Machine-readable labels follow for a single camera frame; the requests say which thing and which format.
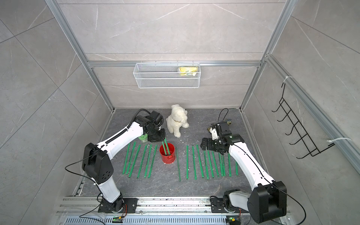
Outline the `twelfth green straw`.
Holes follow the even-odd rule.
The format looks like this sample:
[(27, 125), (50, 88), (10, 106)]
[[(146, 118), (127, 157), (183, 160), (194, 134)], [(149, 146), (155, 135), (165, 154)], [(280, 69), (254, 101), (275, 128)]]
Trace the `twelfth green straw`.
[(151, 152), (152, 152), (152, 144), (148, 145), (148, 148), (149, 148), (149, 152), (148, 152), (148, 157), (147, 157), (147, 161), (146, 161), (144, 178), (146, 178), (147, 174), (148, 174), (149, 162), (150, 162), (150, 157), (151, 157)]

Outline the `thirteenth green straw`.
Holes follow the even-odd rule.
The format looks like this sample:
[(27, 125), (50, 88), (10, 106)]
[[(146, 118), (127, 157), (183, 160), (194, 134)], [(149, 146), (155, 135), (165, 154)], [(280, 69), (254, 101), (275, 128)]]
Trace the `thirteenth green straw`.
[(158, 148), (158, 145), (155, 145), (155, 150), (154, 150), (153, 158), (152, 158), (152, 161), (151, 161), (151, 167), (150, 167), (150, 171), (149, 171), (149, 174), (148, 174), (148, 178), (150, 178), (151, 174), (152, 174), (152, 169), (153, 169), (153, 165), (154, 165), (154, 161), (155, 161), (157, 148)]

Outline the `fourteenth green straw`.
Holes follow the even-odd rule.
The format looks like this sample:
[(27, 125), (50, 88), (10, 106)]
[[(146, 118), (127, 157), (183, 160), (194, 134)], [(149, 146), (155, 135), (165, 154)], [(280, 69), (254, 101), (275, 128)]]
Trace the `fourteenth green straw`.
[(138, 171), (138, 174), (137, 174), (137, 177), (136, 177), (137, 179), (138, 179), (138, 178), (140, 177), (140, 175), (141, 175), (141, 170), (142, 170), (143, 162), (144, 162), (144, 159), (145, 159), (147, 147), (148, 147), (148, 145), (145, 145), (144, 151), (143, 151), (143, 153), (142, 153), (141, 163), (140, 163), (139, 171)]

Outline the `sixteenth green straw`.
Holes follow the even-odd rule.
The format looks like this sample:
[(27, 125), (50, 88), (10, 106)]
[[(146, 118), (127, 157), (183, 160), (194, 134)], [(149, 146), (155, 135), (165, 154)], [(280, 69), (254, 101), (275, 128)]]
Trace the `sixteenth green straw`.
[(133, 146), (132, 146), (132, 150), (131, 150), (131, 153), (130, 153), (130, 159), (129, 159), (129, 162), (128, 162), (128, 165), (127, 165), (127, 170), (126, 170), (126, 174), (129, 174), (129, 171), (130, 171), (130, 166), (131, 166), (131, 161), (132, 161), (132, 158), (133, 158), (133, 154), (134, 154), (134, 150), (135, 150), (135, 147), (136, 147), (136, 141), (133, 143)]

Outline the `fifteenth green straw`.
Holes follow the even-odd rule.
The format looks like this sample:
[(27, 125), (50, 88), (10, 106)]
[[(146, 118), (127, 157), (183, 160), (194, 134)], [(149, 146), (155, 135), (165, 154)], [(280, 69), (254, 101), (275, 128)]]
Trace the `fifteenth green straw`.
[(132, 167), (131, 167), (130, 172), (129, 172), (129, 176), (128, 176), (129, 178), (131, 178), (131, 176), (132, 176), (132, 173), (133, 173), (133, 170), (134, 170), (134, 167), (135, 167), (135, 164), (136, 164), (137, 157), (138, 157), (138, 154), (139, 154), (140, 149), (141, 149), (141, 145), (139, 145), (138, 148), (137, 148), (137, 151), (136, 151), (136, 154), (135, 154), (135, 158), (134, 158)]

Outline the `eleventh green straw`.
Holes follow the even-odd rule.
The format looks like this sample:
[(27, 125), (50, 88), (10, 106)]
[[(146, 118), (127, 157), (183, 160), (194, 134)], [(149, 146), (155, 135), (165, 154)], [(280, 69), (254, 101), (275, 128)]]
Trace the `eleventh green straw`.
[(238, 163), (235, 162), (235, 174), (239, 175)]

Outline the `seventeenth green straw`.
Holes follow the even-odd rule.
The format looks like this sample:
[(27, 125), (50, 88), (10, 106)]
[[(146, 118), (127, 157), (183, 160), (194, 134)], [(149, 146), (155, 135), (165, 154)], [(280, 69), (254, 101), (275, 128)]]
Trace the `seventeenth green straw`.
[(127, 169), (127, 162), (128, 162), (128, 155), (129, 155), (130, 145), (131, 145), (131, 143), (129, 143), (127, 145), (127, 151), (126, 151), (126, 155), (125, 155), (125, 162), (124, 162), (122, 174), (125, 174), (126, 169)]

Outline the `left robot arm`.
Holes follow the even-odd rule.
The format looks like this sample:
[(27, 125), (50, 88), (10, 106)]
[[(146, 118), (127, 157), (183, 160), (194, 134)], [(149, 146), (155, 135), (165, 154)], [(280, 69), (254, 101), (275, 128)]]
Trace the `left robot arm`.
[(139, 109), (129, 124), (110, 138), (98, 144), (89, 143), (84, 148), (82, 170), (84, 177), (91, 180), (102, 194), (103, 206), (112, 212), (123, 210), (125, 202), (122, 193), (113, 179), (114, 168), (111, 160), (114, 156), (138, 137), (147, 134), (150, 142), (160, 142), (166, 137), (161, 127), (164, 117), (157, 111)]

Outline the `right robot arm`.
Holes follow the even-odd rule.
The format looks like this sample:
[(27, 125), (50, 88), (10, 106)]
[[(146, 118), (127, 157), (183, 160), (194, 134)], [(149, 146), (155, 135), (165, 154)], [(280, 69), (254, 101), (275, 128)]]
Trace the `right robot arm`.
[(245, 174), (251, 194), (240, 190), (224, 193), (224, 207), (228, 212), (246, 210), (252, 219), (260, 224), (287, 214), (287, 188), (281, 181), (275, 181), (257, 162), (239, 134), (219, 136), (217, 139), (203, 138), (202, 150), (221, 154), (228, 153), (235, 159)]

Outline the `red cylindrical container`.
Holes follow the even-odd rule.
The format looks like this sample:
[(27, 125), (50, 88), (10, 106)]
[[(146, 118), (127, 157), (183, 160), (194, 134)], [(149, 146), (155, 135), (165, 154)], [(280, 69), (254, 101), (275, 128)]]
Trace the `red cylindrical container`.
[(161, 145), (159, 152), (162, 157), (162, 161), (165, 164), (172, 164), (175, 161), (175, 147), (173, 144), (168, 143), (167, 145)]

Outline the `small green lidded jar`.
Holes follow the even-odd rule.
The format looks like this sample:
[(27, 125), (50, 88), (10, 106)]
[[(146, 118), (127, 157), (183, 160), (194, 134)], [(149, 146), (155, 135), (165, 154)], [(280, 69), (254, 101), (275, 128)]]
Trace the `small green lidded jar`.
[(138, 138), (142, 143), (148, 142), (148, 134), (143, 134)]

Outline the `green straw bundle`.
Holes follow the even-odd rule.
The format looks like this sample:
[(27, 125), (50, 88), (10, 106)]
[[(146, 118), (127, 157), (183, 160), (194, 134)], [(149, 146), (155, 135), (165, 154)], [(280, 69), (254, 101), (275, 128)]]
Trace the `green straw bundle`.
[(164, 140), (162, 141), (162, 146), (164, 149), (164, 154), (167, 156), (171, 155), (166, 138), (164, 138)]

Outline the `white plush dog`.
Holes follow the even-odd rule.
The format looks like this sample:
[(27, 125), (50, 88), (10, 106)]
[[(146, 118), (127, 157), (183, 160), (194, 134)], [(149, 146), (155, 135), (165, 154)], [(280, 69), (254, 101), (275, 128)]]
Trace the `white plush dog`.
[(167, 117), (166, 123), (168, 131), (173, 134), (176, 138), (181, 137), (180, 128), (189, 128), (187, 121), (187, 110), (182, 108), (180, 105), (172, 105), (171, 114)]

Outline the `yellow sponge in basket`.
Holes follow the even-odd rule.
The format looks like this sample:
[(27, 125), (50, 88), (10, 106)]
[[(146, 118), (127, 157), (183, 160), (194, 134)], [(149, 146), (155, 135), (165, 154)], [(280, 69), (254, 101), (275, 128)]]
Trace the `yellow sponge in basket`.
[(196, 66), (178, 67), (177, 72), (179, 73), (180, 76), (195, 77), (199, 72), (199, 67)]

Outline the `metal base rail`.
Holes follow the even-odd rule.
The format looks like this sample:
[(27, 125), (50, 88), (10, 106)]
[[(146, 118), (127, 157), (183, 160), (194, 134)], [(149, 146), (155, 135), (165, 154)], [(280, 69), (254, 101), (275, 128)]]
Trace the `metal base rail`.
[(244, 209), (227, 211), (220, 197), (129, 196), (125, 207), (112, 213), (100, 204), (100, 197), (65, 197), (54, 225), (254, 225)]

